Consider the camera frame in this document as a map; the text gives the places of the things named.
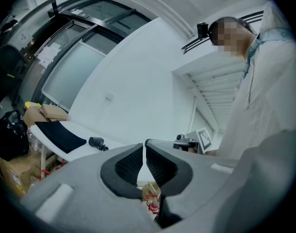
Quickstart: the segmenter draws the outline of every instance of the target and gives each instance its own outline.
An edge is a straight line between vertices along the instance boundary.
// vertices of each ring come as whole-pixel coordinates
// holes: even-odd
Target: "yellow object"
[[[28,109],[31,106],[41,107],[40,103],[34,103],[34,102],[25,102],[25,107]]]
[[[21,191],[21,193],[26,194],[26,192],[23,190],[21,186],[19,186],[19,184],[16,184],[16,187]]]

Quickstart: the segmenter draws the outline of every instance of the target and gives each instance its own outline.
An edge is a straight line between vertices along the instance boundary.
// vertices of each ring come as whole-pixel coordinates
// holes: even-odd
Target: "cardboard box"
[[[157,199],[159,199],[159,197],[161,195],[161,190],[158,187],[156,182],[146,183],[141,190],[142,190],[142,194],[143,194],[143,197],[142,197],[143,201],[148,201],[150,195],[156,195]]]
[[[41,153],[30,149],[27,156],[20,156],[7,162],[0,158],[0,176],[20,198],[31,186],[31,177],[40,178]]]
[[[35,125],[35,122],[49,122],[49,120],[42,114],[39,107],[31,106],[24,114],[23,121],[27,127]]]
[[[54,105],[43,104],[41,107],[41,112],[46,118],[59,119],[60,121],[65,121],[67,118],[67,113],[60,107]]]

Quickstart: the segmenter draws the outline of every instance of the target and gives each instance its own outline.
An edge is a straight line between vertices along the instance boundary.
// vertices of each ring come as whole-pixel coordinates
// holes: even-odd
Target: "glass partition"
[[[69,111],[81,87],[105,56],[79,42],[52,71],[42,94]]]
[[[91,34],[84,40],[84,43],[90,45],[91,47],[105,54],[108,54],[117,45],[116,42],[99,33]]]
[[[207,121],[203,118],[203,116],[196,109],[190,132],[195,131],[195,130],[199,130],[201,128],[206,128],[208,134],[212,138],[212,136],[213,136],[212,127],[207,123]]]
[[[58,53],[59,51],[66,48],[71,40],[77,37],[84,30],[84,27],[71,24],[68,28],[64,29],[58,35],[56,35],[47,44],[47,47],[52,47],[52,49],[54,49]],[[19,96],[23,101],[31,101],[33,93],[48,66],[47,63],[44,63],[45,59],[48,58],[47,61],[54,62],[54,58],[56,57],[56,55],[50,55],[50,53],[48,52],[42,54],[46,56],[40,57],[39,55],[41,54],[41,52],[38,54],[37,59],[31,65],[21,85]]]
[[[105,20],[127,11],[127,9],[107,1],[93,3],[81,9],[83,13],[99,20]]]
[[[131,34],[135,30],[144,26],[148,21],[143,19],[142,17],[134,14],[127,18],[121,19],[117,22],[114,22],[112,25],[116,28],[124,31],[125,33]]]
[[[52,7],[56,8],[55,0],[47,0],[27,13],[9,32],[4,44],[11,44],[21,51],[33,43],[36,32],[51,23],[48,10]]]

